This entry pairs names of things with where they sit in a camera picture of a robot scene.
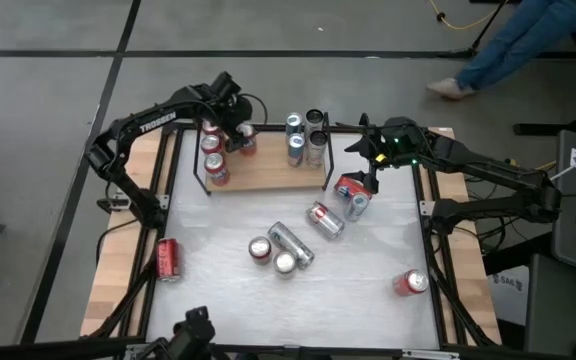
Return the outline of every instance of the soda can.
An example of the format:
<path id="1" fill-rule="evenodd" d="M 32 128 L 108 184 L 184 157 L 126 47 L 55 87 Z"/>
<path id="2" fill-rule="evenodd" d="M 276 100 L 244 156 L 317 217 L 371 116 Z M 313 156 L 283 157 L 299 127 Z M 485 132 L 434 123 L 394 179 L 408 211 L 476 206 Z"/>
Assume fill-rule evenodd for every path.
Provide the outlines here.
<path id="1" fill-rule="evenodd" d="M 335 184 L 335 190 L 337 194 L 346 200 L 352 199 L 352 197 L 358 193 L 362 193 L 368 196 L 368 199 L 372 199 L 370 191 L 366 190 L 359 181 L 346 176 L 339 177 L 339 180 L 337 180 L 337 183 Z"/>
<path id="2" fill-rule="evenodd" d="M 173 238 L 157 241 L 157 280 L 172 282 L 181 276 L 179 270 L 179 246 Z"/>
<path id="3" fill-rule="evenodd" d="M 250 240 L 248 244 L 248 253 L 252 257 L 252 261 L 257 265 L 266 265 L 270 262 L 270 253 L 272 247 L 270 241 L 263 236 L 257 236 Z"/>
<path id="4" fill-rule="evenodd" d="M 310 222 L 329 239 L 339 236 L 346 226 L 339 216 L 319 201 L 312 203 L 312 206 L 306 210 L 306 215 Z"/>
<path id="5" fill-rule="evenodd" d="M 306 121 L 304 122 L 304 138 L 310 138 L 315 130 L 321 130 L 324 127 L 324 114 L 317 110 L 308 110 L 306 113 Z"/>
<path id="6" fill-rule="evenodd" d="M 315 254 L 281 221 L 277 221 L 268 230 L 268 235 L 280 248 L 285 249 L 295 257 L 298 268 L 302 270 L 307 268 L 315 259 Z"/>
<path id="7" fill-rule="evenodd" d="M 295 257 L 288 251 L 282 251 L 275 255 L 273 265 L 277 277 L 282 280 L 287 280 L 295 276 L 297 261 Z"/>
<path id="8" fill-rule="evenodd" d="M 286 143 L 290 139 L 290 135 L 301 133 L 301 115 L 298 113 L 290 113 L 286 118 Z"/>
<path id="9" fill-rule="evenodd" d="M 221 154 L 215 153 L 206 156 L 204 168 L 212 183 L 217 186 L 224 186 L 228 183 L 228 180 L 230 180 L 230 172 Z"/>
<path id="10" fill-rule="evenodd" d="M 421 294 L 428 288 L 428 275 L 417 269 L 408 270 L 405 273 L 395 276 L 392 285 L 400 296 L 410 296 Z"/>
<path id="11" fill-rule="evenodd" d="M 348 221 L 357 221 L 363 214 L 364 210 L 368 207 L 370 198 L 366 194 L 358 192 L 346 204 L 344 210 L 344 217 Z"/>
<path id="12" fill-rule="evenodd" d="M 212 125 L 208 120 L 204 120 L 201 131 L 205 135 L 216 135 L 222 137 L 221 129 L 216 125 Z"/>
<path id="13" fill-rule="evenodd" d="M 201 151 L 206 155 L 220 153 L 223 149 L 221 138 L 217 135 L 206 135 L 201 140 Z"/>
<path id="14" fill-rule="evenodd" d="M 304 137 L 301 134 L 290 135 L 288 141 L 288 164 L 298 167 L 304 159 Z"/>
<path id="15" fill-rule="evenodd" d="M 321 166 L 324 163 L 324 152 L 328 135 L 321 130 L 315 130 L 310 133 L 308 140 L 308 164 L 312 166 Z"/>
<path id="16" fill-rule="evenodd" d="M 237 131 L 239 131 L 240 133 L 243 134 L 243 136 L 246 138 L 246 140 L 244 141 L 244 146 L 239 149 L 239 152 L 241 153 L 241 155 L 244 156 L 252 156 L 255 155 L 255 152 L 257 152 L 257 133 L 255 132 L 255 128 L 250 125 L 250 124 L 239 124 L 239 126 L 237 126 Z"/>

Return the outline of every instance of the blue jeans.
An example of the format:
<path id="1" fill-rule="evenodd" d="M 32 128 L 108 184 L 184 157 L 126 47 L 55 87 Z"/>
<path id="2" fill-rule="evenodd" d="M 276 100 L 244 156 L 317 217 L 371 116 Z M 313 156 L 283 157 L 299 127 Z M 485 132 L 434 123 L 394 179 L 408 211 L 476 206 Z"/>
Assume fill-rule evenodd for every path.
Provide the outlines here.
<path id="1" fill-rule="evenodd" d="M 497 83 L 576 31 L 575 0 L 523 0 L 504 28 L 457 76 L 463 89 Z"/>

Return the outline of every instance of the wooden shelf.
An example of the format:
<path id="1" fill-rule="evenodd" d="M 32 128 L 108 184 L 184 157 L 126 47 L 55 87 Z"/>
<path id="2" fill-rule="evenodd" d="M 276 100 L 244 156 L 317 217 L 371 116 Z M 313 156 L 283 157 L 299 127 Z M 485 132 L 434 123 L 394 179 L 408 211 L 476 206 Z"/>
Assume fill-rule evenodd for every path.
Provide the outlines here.
<path id="1" fill-rule="evenodd" d="M 257 134 L 257 152 L 253 156 L 243 156 L 237 151 L 225 158 L 230 181 L 225 186 L 215 186 L 206 176 L 209 191 L 314 188 L 326 182 L 325 165 L 308 166 L 305 158 L 299 167 L 288 165 L 286 138 L 280 132 Z"/>

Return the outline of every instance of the white sneaker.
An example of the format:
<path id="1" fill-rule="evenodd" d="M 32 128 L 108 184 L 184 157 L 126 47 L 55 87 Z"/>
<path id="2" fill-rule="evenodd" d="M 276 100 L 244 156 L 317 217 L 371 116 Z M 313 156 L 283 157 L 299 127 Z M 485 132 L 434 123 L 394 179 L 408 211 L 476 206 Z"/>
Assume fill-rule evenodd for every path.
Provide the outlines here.
<path id="1" fill-rule="evenodd" d="M 453 78 L 443 79 L 426 86 L 426 89 L 450 100 L 461 100 L 468 95 L 476 93 L 470 86 L 462 89 Z"/>

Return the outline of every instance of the concrete floor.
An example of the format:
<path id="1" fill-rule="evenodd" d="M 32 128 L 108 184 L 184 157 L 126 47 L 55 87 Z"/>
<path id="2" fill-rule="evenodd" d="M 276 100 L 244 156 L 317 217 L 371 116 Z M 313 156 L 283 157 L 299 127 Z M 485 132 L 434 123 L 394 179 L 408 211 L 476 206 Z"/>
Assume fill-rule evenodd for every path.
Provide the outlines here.
<path id="1" fill-rule="evenodd" d="M 436 2 L 457 25 L 494 8 L 468 0 Z M 130 5 L 130 0 L 0 0 L 0 49 L 114 50 Z M 511 13 L 508 6 L 495 26 Z M 128 49 L 429 51 L 466 47 L 477 32 L 438 24 L 424 0 L 192 0 L 183 5 L 151 0 L 141 5 Z M 569 48 L 568 40 L 557 46 Z M 23 325 L 111 60 L 0 58 L 0 222 L 8 226 L 0 234 L 0 344 L 15 342 Z M 344 122 L 356 122 L 362 112 L 377 123 L 406 115 L 422 126 L 452 127 L 461 141 L 490 156 L 515 158 L 525 166 L 553 160 L 554 138 L 515 137 L 510 126 L 576 118 L 576 62 L 533 61 L 459 103 L 425 92 L 427 82 L 462 66 L 461 61 L 407 59 L 124 59 L 105 125 L 226 70 L 245 92 L 263 98 L 271 122 L 314 107 Z M 486 194 L 488 188 L 473 190 Z M 78 336 L 94 276 L 95 242 L 107 222 L 95 206 L 102 193 L 103 183 L 89 174 L 40 341 Z M 527 236 L 543 231 L 525 224 L 518 228 Z M 510 236 L 509 242 L 518 239 Z"/>

